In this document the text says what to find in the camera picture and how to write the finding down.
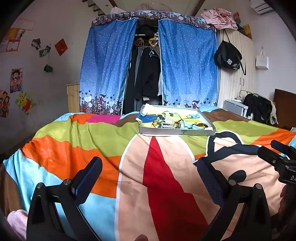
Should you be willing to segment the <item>person's left hand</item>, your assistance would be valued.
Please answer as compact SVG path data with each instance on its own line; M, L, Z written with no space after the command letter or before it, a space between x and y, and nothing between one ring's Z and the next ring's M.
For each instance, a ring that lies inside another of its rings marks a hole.
M146 235L141 234L134 241L148 241L148 238Z

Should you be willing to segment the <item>person's right hand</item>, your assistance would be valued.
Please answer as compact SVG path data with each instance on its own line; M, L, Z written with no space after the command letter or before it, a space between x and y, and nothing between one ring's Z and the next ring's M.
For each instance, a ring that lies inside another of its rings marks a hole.
M280 194L278 214L280 221L287 224L295 216L295 185L286 184Z

